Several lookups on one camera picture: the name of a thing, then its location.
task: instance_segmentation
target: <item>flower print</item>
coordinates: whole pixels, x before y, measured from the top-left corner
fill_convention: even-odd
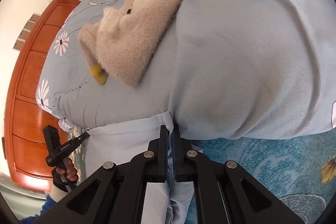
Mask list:
[[[63,119],[63,121],[62,121],[62,125],[63,125],[65,128],[71,128],[71,126],[67,124],[67,119],[66,119],[66,118]]]
[[[73,12],[74,12],[74,11],[72,10],[71,13],[68,15],[67,19],[65,20],[64,24],[62,25],[61,30],[64,28],[66,22],[68,21],[69,17],[72,15]]]
[[[336,127],[336,102],[333,103],[333,108],[331,110],[331,126]]]
[[[321,182],[326,183],[336,177],[336,155],[321,168]]]
[[[99,5],[99,3],[92,2],[92,0],[89,1],[89,4],[92,6]]]
[[[38,89],[38,95],[39,97],[37,98],[37,103],[46,112],[49,112],[51,114],[51,110],[48,107],[49,106],[49,100],[46,98],[47,94],[49,92],[49,87],[48,87],[48,80],[43,79],[42,81],[42,86],[39,87]]]
[[[69,44],[66,42],[69,41],[68,33],[64,31],[58,39],[56,39],[55,43],[57,44],[54,49],[56,49],[55,54],[58,54],[59,56],[62,56],[62,53],[67,51],[67,48],[69,47]]]

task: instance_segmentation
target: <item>orange wood furniture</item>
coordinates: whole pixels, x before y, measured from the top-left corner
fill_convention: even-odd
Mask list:
[[[49,191],[51,171],[42,129],[50,124],[67,141],[58,127],[58,119],[42,110],[35,93],[50,45],[79,0],[53,0],[42,13],[19,54],[10,81],[5,109],[5,149],[13,182],[41,191]]]

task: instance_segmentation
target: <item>white wall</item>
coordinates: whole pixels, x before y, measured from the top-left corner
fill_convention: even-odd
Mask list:
[[[0,2],[0,138],[4,135],[4,110],[11,75],[19,52],[13,50],[17,37],[33,13],[42,14],[50,0],[1,0]],[[0,173],[9,175],[0,147]]]

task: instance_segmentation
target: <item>blue sleeve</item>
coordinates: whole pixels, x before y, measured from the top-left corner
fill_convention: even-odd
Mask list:
[[[49,196],[47,195],[47,200],[45,204],[42,206],[42,210],[40,212],[40,215],[48,211],[52,206],[54,206],[56,202]],[[29,216],[27,218],[23,218],[20,220],[21,224],[32,224],[35,219],[37,219],[39,215],[35,216]]]

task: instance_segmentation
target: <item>finger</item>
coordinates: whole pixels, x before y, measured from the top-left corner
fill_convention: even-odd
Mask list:
[[[73,165],[68,166],[68,168],[67,168],[67,174],[70,174],[74,169],[75,169],[75,167]]]
[[[65,170],[63,170],[62,168],[56,167],[56,172],[59,173],[60,175],[65,174]]]
[[[68,179],[71,179],[71,178],[73,178],[76,174],[77,174],[77,170],[75,169],[75,170],[73,170],[71,173],[69,173],[69,174],[67,175],[67,178],[68,178]]]
[[[73,178],[70,178],[71,181],[76,181],[78,180],[78,175],[75,175]]]

